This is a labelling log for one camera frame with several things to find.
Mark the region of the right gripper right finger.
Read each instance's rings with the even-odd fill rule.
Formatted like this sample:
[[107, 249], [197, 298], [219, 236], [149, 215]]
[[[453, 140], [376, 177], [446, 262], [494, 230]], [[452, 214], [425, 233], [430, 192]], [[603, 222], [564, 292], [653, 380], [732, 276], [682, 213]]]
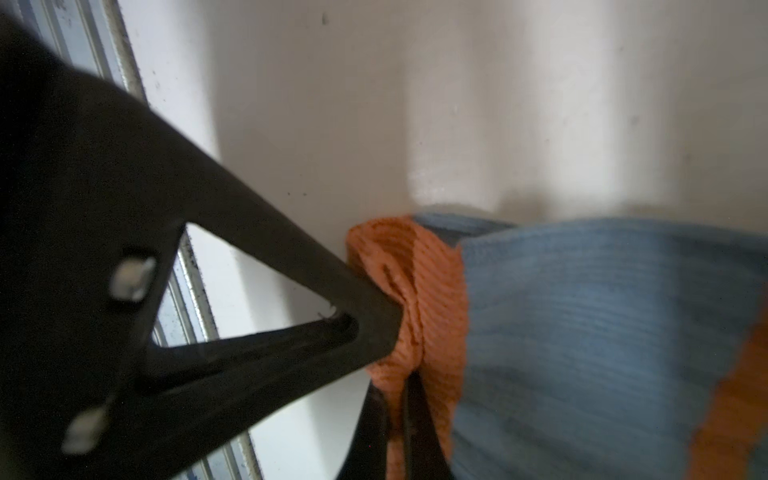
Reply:
[[[403, 454], [407, 479], [451, 479], [421, 378], [409, 376], [403, 391]], [[384, 479], [391, 422], [382, 392], [370, 385], [339, 479]]]

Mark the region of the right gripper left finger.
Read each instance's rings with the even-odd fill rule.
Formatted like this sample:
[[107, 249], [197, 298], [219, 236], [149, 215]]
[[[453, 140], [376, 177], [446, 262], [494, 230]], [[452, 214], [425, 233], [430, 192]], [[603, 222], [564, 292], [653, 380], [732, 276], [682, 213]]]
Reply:
[[[151, 336], [202, 227], [324, 297], [327, 319]], [[1, 445], [30, 479], [168, 479], [385, 356], [400, 308], [115, 85], [1, 19]]]

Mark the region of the blue orange striped sock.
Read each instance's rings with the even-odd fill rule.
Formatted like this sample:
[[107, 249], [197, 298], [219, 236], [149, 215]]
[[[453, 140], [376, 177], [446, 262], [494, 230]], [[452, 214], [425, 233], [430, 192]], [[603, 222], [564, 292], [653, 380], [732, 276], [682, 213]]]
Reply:
[[372, 220], [352, 267], [402, 306], [372, 364], [405, 475], [418, 373], [458, 479], [763, 479], [767, 239], [711, 226], [593, 219]]

